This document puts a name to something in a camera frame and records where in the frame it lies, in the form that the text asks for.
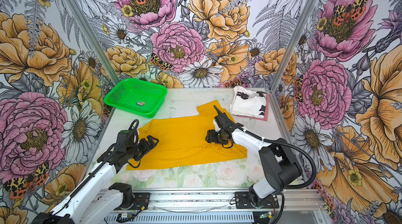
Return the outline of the yellow t-shirt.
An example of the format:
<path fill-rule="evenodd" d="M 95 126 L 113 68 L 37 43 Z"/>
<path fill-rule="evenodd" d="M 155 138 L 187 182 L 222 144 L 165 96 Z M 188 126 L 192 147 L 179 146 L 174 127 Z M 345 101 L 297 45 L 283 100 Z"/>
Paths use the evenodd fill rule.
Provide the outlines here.
<path fill-rule="evenodd" d="M 232 119 L 227 110 L 214 100 L 198 106 L 195 116 L 153 119 L 141 127 L 140 138 L 150 135 L 159 139 L 159 143 L 141 159 L 138 168 L 127 165 L 127 170 L 160 170 L 246 158 L 247 149 L 243 146 L 222 147 L 205 140 L 207 131 L 215 129 L 213 121 L 218 113 L 214 107 Z"/>

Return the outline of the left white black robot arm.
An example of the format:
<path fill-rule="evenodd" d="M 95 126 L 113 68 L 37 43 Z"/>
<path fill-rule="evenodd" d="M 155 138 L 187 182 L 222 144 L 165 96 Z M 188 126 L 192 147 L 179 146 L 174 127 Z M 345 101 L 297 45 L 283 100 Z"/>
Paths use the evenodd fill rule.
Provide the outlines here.
<path fill-rule="evenodd" d="M 136 205 L 131 185 L 114 183 L 99 196 L 102 188 L 130 160 L 138 163 L 159 143 L 148 135 L 139 138 L 139 120 L 127 130 L 120 131 L 117 140 L 97 160 L 97 164 L 83 181 L 53 210 L 41 212 L 34 224 L 99 224 L 115 209 L 129 209 Z"/>

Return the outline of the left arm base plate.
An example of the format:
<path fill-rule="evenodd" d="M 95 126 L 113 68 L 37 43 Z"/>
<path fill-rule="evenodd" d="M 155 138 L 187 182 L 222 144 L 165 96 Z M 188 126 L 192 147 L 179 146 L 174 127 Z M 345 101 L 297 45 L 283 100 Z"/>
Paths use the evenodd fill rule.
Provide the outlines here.
<path fill-rule="evenodd" d="M 124 204 L 124 207 L 117 207 L 115 210 L 147 210 L 149 206 L 151 194 L 148 192 L 134 192 L 133 200 L 128 204 Z"/>

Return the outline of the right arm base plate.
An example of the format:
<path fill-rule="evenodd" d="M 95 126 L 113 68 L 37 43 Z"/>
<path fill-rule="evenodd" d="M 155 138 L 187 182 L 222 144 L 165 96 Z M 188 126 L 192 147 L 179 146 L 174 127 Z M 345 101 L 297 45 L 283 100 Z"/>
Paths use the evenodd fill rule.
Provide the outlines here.
<path fill-rule="evenodd" d="M 268 195 L 265 198 L 252 196 L 250 192 L 237 191 L 234 193 L 234 204 L 236 209 L 276 209 L 279 208 L 275 196 Z"/>

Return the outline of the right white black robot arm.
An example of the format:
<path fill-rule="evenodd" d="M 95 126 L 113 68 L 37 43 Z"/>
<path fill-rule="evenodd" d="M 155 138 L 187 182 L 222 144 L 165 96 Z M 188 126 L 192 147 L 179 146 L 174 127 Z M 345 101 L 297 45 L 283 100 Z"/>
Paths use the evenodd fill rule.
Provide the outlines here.
<path fill-rule="evenodd" d="M 214 106 L 214 109 L 217 112 L 214 118 L 215 128 L 207 132 L 206 141 L 221 145 L 225 149 L 240 145 L 260 157 L 264 178 L 249 188 L 249 199 L 253 206 L 261 205 L 267 197 L 277 195 L 285 189 L 305 188 L 314 182 L 317 167 L 308 152 L 283 138 L 270 140 L 261 137 L 247 130 L 242 124 L 229 119 L 228 115 L 218 107 Z M 292 185 L 291 183 L 304 172 L 295 155 L 296 152 L 306 158 L 311 164 L 312 171 L 304 183 Z"/>

